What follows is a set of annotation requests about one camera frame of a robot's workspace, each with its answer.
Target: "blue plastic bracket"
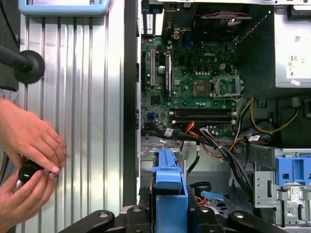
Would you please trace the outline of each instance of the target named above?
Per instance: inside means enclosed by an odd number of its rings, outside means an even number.
[[[70,2],[68,0],[18,0],[18,8],[25,16],[95,17],[107,13],[110,0],[71,0]]]
[[[155,173],[155,187],[157,189],[181,190],[183,188],[181,176],[183,171],[176,164],[176,157],[171,150],[156,150],[159,154],[159,164],[151,171]]]
[[[171,150],[156,150],[156,189],[179,190],[178,194],[156,196],[156,232],[188,233],[188,192],[182,169]]]
[[[276,158],[276,184],[283,187],[285,183],[297,182],[311,185],[311,158]]]

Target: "white connector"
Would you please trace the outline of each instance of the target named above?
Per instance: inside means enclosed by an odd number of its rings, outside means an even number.
[[[293,97],[292,101],[293,101],[293,107],[294,108],[300,107],[300,99],[299,99],[299,97]]]

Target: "pcie slot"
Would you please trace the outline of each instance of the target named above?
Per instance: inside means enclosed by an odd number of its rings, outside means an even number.
[[[156,84],[156,50],[150,50],[150,85]]]
[[[172,91],[172,56],[165,56],[165,96],[169,98]]]
[[[173,109],[170,111],[171,123],[221,123],[231,124],[230,109]]]

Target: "hand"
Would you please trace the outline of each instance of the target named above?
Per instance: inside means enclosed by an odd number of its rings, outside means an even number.
[[[37,171],[16,193],[18,175],[10,176],[0,187],[0,233],[35,216],[47,203],[54,190],[56,179],[47,170]]]
[[[61,137],[35,114],[0,98],[0,139],[17,168],[20,155],[33,160],[50,172],[65,166],[65,144]]]

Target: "yellow wire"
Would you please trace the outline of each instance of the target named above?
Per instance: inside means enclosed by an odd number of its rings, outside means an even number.
[[[271,131],[269,131],[269,130],[263,130],[263,129],[259,128],[259,127],[256,125],[256,123],[255,123],[255,119],[254,119],[254,103],[255,103],[255,98],[252,99],[252,103],[251,103],[251,109],[250,109],[250,111],[251,111],[251,120],[252,120],[252,122],[253,122],[255,128],[256,128],[257,130],[259,130],[260,132],[263,132],[263,133],[270,133],[270,134],[271,134],[271,133],[275,133],[275,132],[281,131],[282,129],[284,129],[285,127],[287,127],[287,126],[298,116],[298,113],[299,113],[299,110],[297,110],[295,116],[294,116],[292,119],[290,119],[287,123],[285,123],[283,126],[281,126],[280,128],[278,128],[278,129],[276,129],[276,130],[271,130]]]

